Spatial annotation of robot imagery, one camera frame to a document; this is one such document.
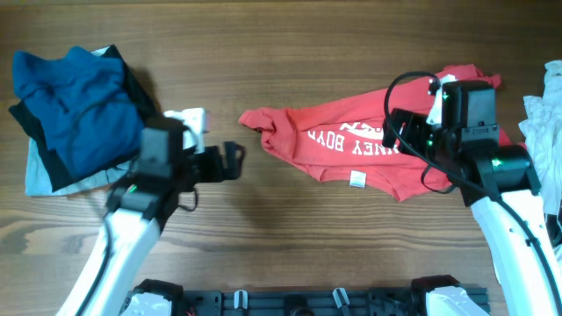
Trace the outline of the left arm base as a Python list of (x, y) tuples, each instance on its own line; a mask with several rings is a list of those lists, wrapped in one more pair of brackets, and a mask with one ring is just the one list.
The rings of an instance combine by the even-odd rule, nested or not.
[(187, 309), (181, 285), (145, 279), (127, 293), (119, 316), (185, 316)]

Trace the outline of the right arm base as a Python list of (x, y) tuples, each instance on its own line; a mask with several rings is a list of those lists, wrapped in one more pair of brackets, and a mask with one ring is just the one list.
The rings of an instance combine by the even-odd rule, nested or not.
[[(478, 294), (487, 300), (487, 289)], [(425, 316), (488, 316), (483, 307), (451, 275), (424, 276), (413, 279), (408, 296), (407, 313)]]

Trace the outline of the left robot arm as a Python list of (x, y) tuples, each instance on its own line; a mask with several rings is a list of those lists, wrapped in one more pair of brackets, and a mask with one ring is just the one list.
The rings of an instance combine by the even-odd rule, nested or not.
[(243, 146), (184, 146), (192, 130), (176, 118), (153, 117), (141, 135), (133, 172), (109, 190), (96, 244), (61, 315), (117, 315), (139, 268), (160, 239), (181, 194), (199, 183), (221, 183), (241, 176)]

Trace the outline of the red soccer t-shirt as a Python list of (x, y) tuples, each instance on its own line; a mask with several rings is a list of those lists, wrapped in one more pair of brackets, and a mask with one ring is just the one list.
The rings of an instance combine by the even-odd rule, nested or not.
[(361, 184), (402, 202), (450, 187), (444, 173), (382, 144), (385, 111), (429, 114), (434, 98), (428, 89), (429, 79), (421, 77), (391, 91), (375, 90), (313, 107), (248, 110), (239, 122), (261, 134), (265, 152), (320, 182), (358, 177)]

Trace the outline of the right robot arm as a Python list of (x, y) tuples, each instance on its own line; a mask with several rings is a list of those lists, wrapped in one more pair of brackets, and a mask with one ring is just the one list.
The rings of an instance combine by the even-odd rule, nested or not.
[(546, 230), (541, 185), (528, 151), (500, 143), (493, 85), (431, 75), (428, 93), (439, 118), (391, 108), (392, 93), (386, 92), (384, 146), (421, 159), (460, 189), (485, 235), (511, 314), (559, 315), (561, 272)]

